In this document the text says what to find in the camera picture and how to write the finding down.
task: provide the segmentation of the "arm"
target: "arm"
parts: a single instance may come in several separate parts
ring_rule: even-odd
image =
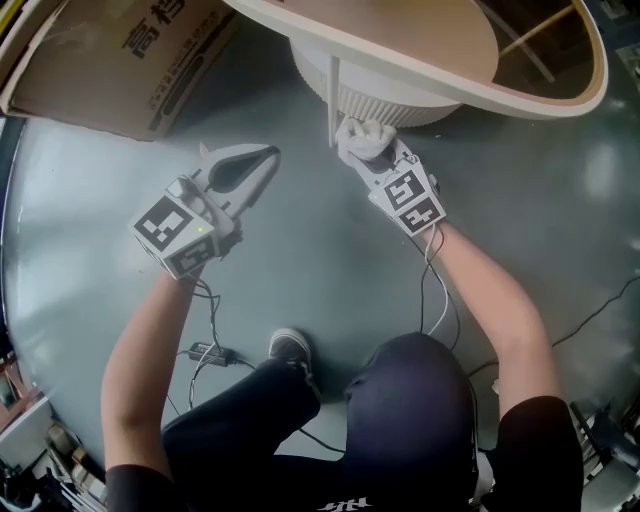
[[[160,424],[194,286],[162,272],[116,343],[102,381],[107,470],[135,464],[171,478]]]
[[[433,247],[500,362],[500,417],[537,396],[560,396],[551,347],[536,307],[496,262],[447,222]]]

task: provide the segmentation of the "person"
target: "person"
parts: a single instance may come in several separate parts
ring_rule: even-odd
[[[540,315],[451,224],[433,247],[499,360],[495,485],[484,505],[580,510],[582,455]],[[460,364],[421,333],[378,348],[347,389],[344,457],[274,455],[320,409],[304,336],[279,330],[242,381],[161,430],[192,282],[162,275],[118,340],[102,386],[108,509],[469,510],[474,409]]]

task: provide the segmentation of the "leg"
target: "leg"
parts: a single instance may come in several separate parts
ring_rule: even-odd
[[[283,338],[275,343],[274,339],[267,362],[163,432],[176,484],[195,498],[197,508],[201,500],[211,504],[214,482],[226,488],[214,493],[216,503],[221,495],[237,498],[230,487],[264,470],[280,443],[320,409],[308,365],[294,360],[296,347],[285,344],[284,349],[294,354],[283,353],[278,341]]]
[[[419,333],[386,343],[352,382],[347,397],[343,462],[350,479],[415,484],[421,490],[427,482],[446,486],[470,478],[469,382],[442,344]]]

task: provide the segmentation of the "wooden rod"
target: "wooden rod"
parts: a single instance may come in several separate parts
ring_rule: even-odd
[[[555,23],[556,21],[561,20],[562,18],[564,18],[568,14],[572,13],[573,11],[575,11],[575,6],[573,4],[565,7],[561,11],[558,11],[553,16],[551,16],[550,18],[547,18],[542,23],[540,23],[540,25],[537,25],[537,26],[533,27],[531,30],[529,30],[529,32],[527,32],[523,36],[519,37],[513,43],[511,43],[509,46],[507,46],[504,50],[502,50],[500,52],[500,57],[504,57],[507,53],[511,52],[512,50],[514,50],[518,46],[522,45],[522,43],[528,41],[529,39],[531,39],[533,36],[535,36],[539,32],[542,32],[549,25]]]

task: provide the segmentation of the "white cloth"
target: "white cloth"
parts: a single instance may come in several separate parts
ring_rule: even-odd
[[[383,126],[373,119],[360,124],[345,116],[336,132],[338,155],[349,167],[354,166],[352,155],[360,160],[373,160],[391,144],[396,133],[393,126]]]

